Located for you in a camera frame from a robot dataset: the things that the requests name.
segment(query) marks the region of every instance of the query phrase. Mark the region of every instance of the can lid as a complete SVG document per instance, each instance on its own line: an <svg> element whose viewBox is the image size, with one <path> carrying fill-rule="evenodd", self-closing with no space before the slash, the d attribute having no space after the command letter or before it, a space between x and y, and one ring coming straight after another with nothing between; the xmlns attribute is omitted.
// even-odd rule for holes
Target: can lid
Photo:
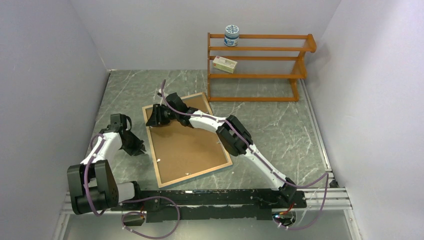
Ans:
<svg viewBox="0 0 424 240"><path fill-rule="evenodd" d="M228 25L225 27L225 35L237 37L239 35L239 27L236 25Z"/></svg>

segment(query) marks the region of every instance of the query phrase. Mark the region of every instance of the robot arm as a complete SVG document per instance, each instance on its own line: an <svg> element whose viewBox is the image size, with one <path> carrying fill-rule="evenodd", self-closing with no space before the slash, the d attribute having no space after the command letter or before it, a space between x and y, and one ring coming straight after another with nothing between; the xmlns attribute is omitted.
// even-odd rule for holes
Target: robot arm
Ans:
<svg viewBox="0 0 424 240"><path fill-rule="evenodd" d="M280 191L281 196L291 203L296 188L284 181L294 184L290 178L278 171L253 143L251 134L234 115L227 118L216 117L194 107L188 107L177 93L163 96L165 104L154 104L153 111L146 126L162 127L171 120L177 120L185 127L204 129L216 133L227 152L233 156L242 155L255 168L258 168L270 184L270 188Z"/></svg>
<svg viewBox="0 0 424 240"><path fill-rule="evenodd" d="M146 151L143 141L131 132L131 126L132 122L128 116L111 115L110 125L95 136L97 143L92 147L90 154L80 164L68 168L69 193L75 214L88 213L93 209L97 211L114 208L118 203L135 196L137 184L135 182L116 184L109 165L120 149L131 156ZM97 185L88 186L94 179Z"/></svg>

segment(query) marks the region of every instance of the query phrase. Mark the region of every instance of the box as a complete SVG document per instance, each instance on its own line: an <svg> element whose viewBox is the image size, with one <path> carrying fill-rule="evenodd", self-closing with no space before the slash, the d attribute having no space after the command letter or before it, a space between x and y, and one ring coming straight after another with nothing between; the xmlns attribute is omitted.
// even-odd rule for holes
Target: box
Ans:
<svg viewBox="0 0 424 240"><path fill-rule="evenodd" d="M227 59L225 57L216 56L212 62L212 65L216 69L220 69L222 71L226 71L233 74L234 69L236 68L237 62Z"/></svg>

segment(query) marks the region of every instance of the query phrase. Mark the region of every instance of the wooden frame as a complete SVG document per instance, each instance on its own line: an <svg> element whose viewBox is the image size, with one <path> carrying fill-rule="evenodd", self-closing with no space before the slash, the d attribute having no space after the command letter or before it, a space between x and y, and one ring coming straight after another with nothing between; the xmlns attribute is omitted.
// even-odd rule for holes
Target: wooden frame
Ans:
<svg viewBox="0 0 424 240"><path fill-rule="evenodd" d="M317 49L314 37L308 35L268 35L268 34L241 34L240 39L291 39L304 40L302 47L291 46L211 46L211 39L224 39L224 34L207 33L207 98L210 102L297 102L299 92L297 79L307 77L305 67L305 53L314 53ZM295 61L290 74L250 74L250 73L211 73L210 61L216 56L211 51L294 51L298 56L221 56L231 60L250 61ZM211 79L288 79L293 97L214 97L211 96Z"/></svg>
<svg viewBox="0 0 424 240"><path fill-rule="evenodd" d="M184 99L194 98L194 97L197 97L197 96L201 96L202 97L203 102L204 102L204 104L205 104L205 106L207 108L208 113L209 114L213 114L212 113L212 109L211 109L211 107L208 104L208 99L206 98L206 95L205 95L204 92L200 92L200 93L196 93L196 94L191 94L191 95L188 95L188 96L183 96L183 97L181 97L181 99L184 100ZM148 120L147 109L150 109L152 107L153 107L153 105L149 105L149 106L144 106L142 108L143 116L144 116L144 122L147 122L147 120ZM221 165L217 165L215 167L212 167L212 168L209 168L209 169L206 169L206 170L203 170L203 171L195 172L195 173L192 173L190 175L187 175L187 176L184 176L184 177L180 177L180 178L175 179L175 180L172 180L172 181L162 182L161 176L159 174L159 166L158 166L158 163L156 162L156 153L155 153L155 148L153 146L152 133L150 131L150 127L146 127L146 131L147 131L148 142L149 142L149 145L150 145L151 158L152 158L153 166L154 166L154 173L156 175L157 185L158 185L159 188L168 187L168 186L173 185L173 184L181 183L183 181L187 181L189 179L196 178L198 176L201 176L201 175L204 175L204 174L207 174L207 173L211 173L213 171L216 171L216 170L219 170L219 169L223 169L223 168L226 168L226 167L229 167L229 166L232 166L233 165L233 162L232 162L232 160L230 158L230 154L225 150L225 148L222 145L222 143L220 143L220 145L222 147L222 150L223 150L223 153L225 155L225 158L227 160L227 163L221 164Z"/></svg>

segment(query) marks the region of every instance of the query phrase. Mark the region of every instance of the white wall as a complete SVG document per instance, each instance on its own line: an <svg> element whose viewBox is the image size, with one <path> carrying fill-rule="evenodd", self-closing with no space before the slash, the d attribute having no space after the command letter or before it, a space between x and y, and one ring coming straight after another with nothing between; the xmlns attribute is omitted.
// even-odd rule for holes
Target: white wall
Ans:
<svg viewBox="0 0 424 240"><path fill-rule="evenodd" d="M207 33L321 38L340 0L71 0L108 69L206 69Z"/></svg>
<svg viewBox="0 0 424 240"><path fill-rule="evenodd" d="M424 239L424 2L342 0L307 66L364 239Z"/></svg>
<svg viewBox="0 0 424 240"><path fill-rule="evenodd" d="M0 239L52 238L107 76L68 0L0 2Z"/></svg>

